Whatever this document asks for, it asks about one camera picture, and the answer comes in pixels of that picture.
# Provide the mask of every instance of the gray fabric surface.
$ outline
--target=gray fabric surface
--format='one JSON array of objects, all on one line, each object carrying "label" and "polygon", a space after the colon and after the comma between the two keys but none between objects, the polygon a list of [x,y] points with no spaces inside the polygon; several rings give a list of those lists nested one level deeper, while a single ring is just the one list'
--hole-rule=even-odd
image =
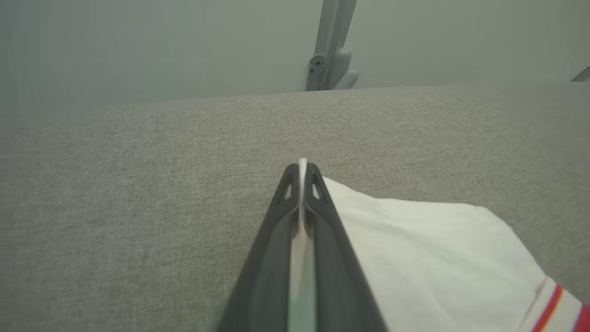
[{"label": "gray fabric surface", "polygon": [[2,330],[201,331],[285,166],[505,220],[590,301],[590,84],[407,87],[4,121]]}]

